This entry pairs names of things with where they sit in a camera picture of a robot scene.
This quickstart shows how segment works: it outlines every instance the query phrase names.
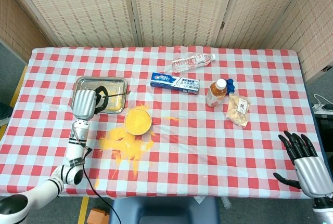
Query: bottle cap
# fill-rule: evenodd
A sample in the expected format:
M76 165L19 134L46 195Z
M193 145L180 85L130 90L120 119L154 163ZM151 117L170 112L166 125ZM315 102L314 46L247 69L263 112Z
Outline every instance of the bottle cap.
M221 78L218 81L216 81L215 85L217 89L223 90L227 86L227 81Z

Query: orange box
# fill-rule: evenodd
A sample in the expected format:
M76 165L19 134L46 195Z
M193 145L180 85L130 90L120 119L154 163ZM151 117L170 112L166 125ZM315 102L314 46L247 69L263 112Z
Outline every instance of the orange box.
M87 223L88 224L109 224L110 214L100 210L93 208L88 216Z

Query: plastic water bottle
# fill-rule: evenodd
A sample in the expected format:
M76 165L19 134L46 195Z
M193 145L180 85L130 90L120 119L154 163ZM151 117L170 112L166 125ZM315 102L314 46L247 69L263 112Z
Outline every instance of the plastic water bottle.
M215 60L215 54L196 54L188 58L179 58L172 61L174 72L184 72L196 67L202 67Z

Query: snack package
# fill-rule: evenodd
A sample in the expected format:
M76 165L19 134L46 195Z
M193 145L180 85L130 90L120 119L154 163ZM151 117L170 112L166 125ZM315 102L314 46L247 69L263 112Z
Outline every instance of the snack package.
M230 94L226 117L234 124L237 124L241 127L246 127L248 124L249 106L250 102L247 98Z

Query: woven partition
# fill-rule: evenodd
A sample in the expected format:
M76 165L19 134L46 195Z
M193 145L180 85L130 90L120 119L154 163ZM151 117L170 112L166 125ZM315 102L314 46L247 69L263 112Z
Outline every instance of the woven partition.
M211 45L214 31L216 40L222 23L223 4L227 2L136 0L143 46Z
M216 46L258 49L290 0L231 0Z
M49 43L15 0L0 0L0 39L24 61L31 51Z
M267 48L298 53L304 79L333 62L333 0L294 0Z
M64 46L134 46L125 0L32 0Z

